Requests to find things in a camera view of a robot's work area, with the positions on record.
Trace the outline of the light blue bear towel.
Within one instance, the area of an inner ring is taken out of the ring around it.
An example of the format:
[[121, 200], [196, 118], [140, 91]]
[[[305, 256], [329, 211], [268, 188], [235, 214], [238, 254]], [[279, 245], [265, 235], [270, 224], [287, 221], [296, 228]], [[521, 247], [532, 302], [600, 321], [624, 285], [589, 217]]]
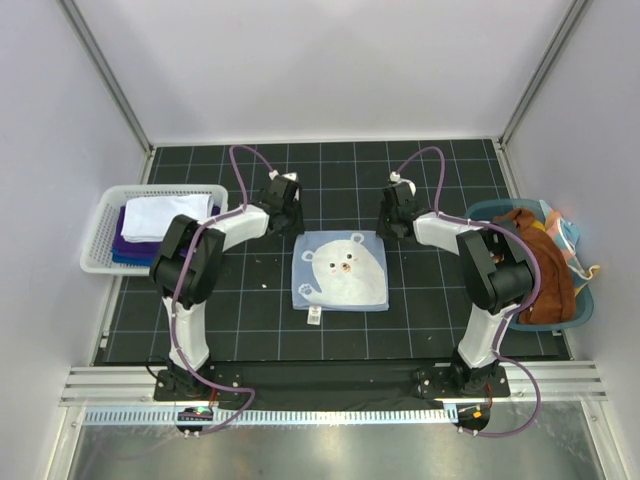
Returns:
[[389, 309], [384, 242], [373, 231], [308, 231], [294, 243], [292, 307], [303, 311], [382, 312]]

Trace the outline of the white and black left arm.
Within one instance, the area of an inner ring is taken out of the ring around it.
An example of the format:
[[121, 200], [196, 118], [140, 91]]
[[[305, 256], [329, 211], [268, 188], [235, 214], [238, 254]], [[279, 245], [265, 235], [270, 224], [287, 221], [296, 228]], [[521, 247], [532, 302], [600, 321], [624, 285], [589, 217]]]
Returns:
[[251, 203], [205, 220], [179, 215], [171, 221], [150, 279], [169, 321], [167, 372], [188, 399], [203, 399], [212, 386], [206, 371], [206, 302], [216, 286], [223, 254], [265, 236], [303, 233], [300, 193], [297, 174], [274, 172], [269, 186]]

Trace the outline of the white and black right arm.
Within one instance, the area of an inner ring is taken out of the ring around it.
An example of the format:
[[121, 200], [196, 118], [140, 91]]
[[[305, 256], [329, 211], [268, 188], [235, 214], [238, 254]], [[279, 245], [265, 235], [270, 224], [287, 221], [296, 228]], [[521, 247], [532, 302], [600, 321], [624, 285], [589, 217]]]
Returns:
[[506, 223], [451, 217], [420, 207], [407, 181], [382, 189], [376, 234], [412, 239], [458, 256], [472, 307], [445, 378], [463, 396], [482, 391], [500, 364], [500, 346], [516, 310], [539, 286], [539, 267]]

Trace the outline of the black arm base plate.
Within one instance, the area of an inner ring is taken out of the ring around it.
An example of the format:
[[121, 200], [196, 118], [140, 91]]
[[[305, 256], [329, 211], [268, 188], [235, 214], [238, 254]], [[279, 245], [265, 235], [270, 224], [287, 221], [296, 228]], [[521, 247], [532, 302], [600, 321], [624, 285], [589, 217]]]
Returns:
[[490, 405], [509, 398], [503, 366], [469, 373], [459, 362], [424, 359], [209, 362], [199, 382], [178, 367], [155, 375], [160, 402], [216, 402], [251, 412], [405, 412], [457, 404], [477, 406], [480, 426]]

